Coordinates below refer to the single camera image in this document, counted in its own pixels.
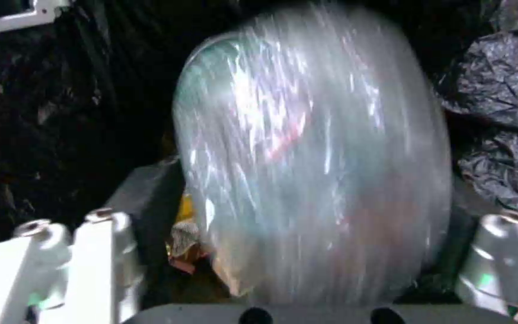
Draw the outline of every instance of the black garbage bag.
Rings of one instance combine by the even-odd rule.
[[[0,241],[33,219],[74,229],[174,150],[175,80],[235,22],[228,6],[81,0],[52,25],[0,34]]]
[[[489,201],[518,210],[518,0],[491,13],[483,35],[437,76],[436,89],[455,123],[451,139],[461,142],[454,145],[459,174]]]
[[[0,34],[0,241],[33,219],[74,228],[101,206],[129,168],[111,119],[52,25]]]

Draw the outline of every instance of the metal bolt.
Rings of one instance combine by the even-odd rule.
[[[17,226],[14,234],[16,238],[46,234],[50,224],[51,221],[47,219],[29,221]]]
[[[85,216],[85,220],[92,224],[101,223],[102,221],[108,221],[113,219],[112,214],[113,209],[109,207],[99,208],[87,214],[87,216]]]

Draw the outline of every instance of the yellow object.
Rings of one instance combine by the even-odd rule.
[[[191,200],[191,195],[184,193],[183,197],[181,197],[179,212],[177,213],[177,219],[175,219],[175,223],[193,219],[194,216],[195,213],[193,213],[193,201]]]

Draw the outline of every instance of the trash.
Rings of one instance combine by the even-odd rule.
[[[236,297],[385,302],[438,251],[442,110],[407,40],[372,12],[313,4],[209,39],[174,121],[199,230]]]
[[[481,35],[436,84],[442,106],[470,119],[469,144],[455,146],[455,161],[477,193],[518,210],[518,0],[503,0]],[[453,130],[451,139],[460,137]]]

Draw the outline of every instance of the black hole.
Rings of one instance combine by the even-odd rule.
[[[405,324],[405,321],[395,311],[384,307],[371,312],[371,324]]]
[[[273,318],[266,310],[252,307],[241,314],[239,324],[273,324]]]

